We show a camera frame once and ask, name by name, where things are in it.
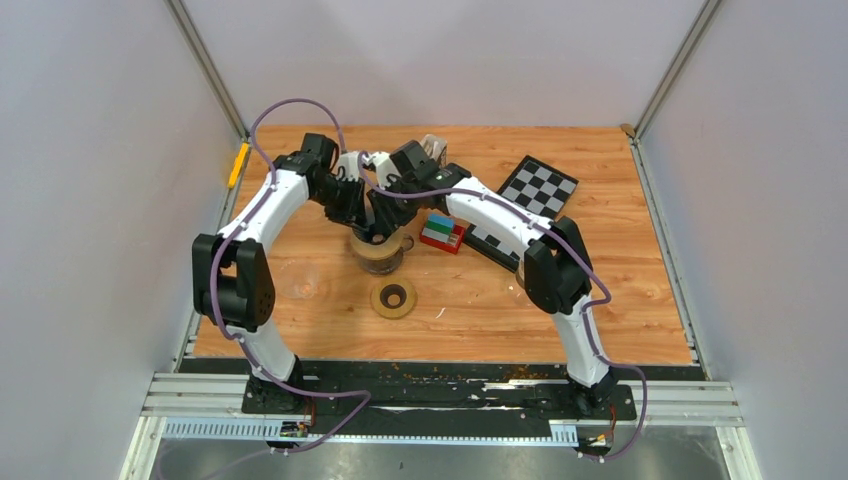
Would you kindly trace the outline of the glass coffee carafe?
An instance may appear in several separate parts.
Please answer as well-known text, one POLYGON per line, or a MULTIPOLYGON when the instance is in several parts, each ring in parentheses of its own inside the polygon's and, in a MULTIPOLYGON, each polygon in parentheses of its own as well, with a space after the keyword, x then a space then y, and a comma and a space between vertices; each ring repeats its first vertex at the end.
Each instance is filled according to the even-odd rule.
POLYGON ((354 257, 363 270, 372 275, 384 276, 391 274, 400 267, 404 254, 414 246, 414 239, 408 233, 397 231, 385 243, 370 245, 359 241, 352 235, 350 246, 354 257))

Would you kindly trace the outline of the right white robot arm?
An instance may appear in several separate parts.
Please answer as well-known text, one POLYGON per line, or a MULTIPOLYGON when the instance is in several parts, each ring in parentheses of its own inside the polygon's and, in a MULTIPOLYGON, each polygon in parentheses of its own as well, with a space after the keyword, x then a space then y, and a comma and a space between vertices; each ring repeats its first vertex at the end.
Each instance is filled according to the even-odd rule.
POLYGON ((571 403, 584 417, 596 417, 611 403, 615 366, 598 338, 594 309, 610 302, 590 264, 577 224, 536 215, 485 186, 467 169, 439 164, 410 141, 390 154, 355 155, 360 174, 376 161, 370 197, 376 211, 401 223, 427 208, 489 229, 521 255, 522 286, 531 302, 550 315, 567 355, 566 372, 576 385, 571 403))

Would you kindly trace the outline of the blue glass dripper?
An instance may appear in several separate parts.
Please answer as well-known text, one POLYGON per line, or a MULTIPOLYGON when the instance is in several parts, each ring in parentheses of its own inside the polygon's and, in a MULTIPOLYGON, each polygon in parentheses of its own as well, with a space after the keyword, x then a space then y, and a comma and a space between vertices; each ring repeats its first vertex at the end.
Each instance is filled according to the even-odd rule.
POLYGON ((375 225, 369 225, 367 227, 354 227, 352 229, 352 233, 356 239, 359 241, 370 244, 370 245, 380 245, 387 241, 387 239, 391 236, 391 234, 386 234, 381 231, 375 225))

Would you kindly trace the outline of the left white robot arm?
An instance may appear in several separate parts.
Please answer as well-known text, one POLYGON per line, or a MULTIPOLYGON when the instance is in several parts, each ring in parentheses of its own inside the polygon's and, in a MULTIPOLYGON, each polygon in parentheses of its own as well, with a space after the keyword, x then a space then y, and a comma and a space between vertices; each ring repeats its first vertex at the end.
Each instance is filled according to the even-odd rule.
POLYGON ((234 220, 215 234, 198 235, 191 247, 195 311, 240 344, 253 376, 271 382, 268 400, 283 413, 298 411, 307 389, 297 355, 271 322, 276 291, 267 254, 309 201, 335 223, 365 227, 365 183, 355 167, 333 171, 341 157, 329 137, 305 134, 298 150, 271 162, 260 191, 234 220))

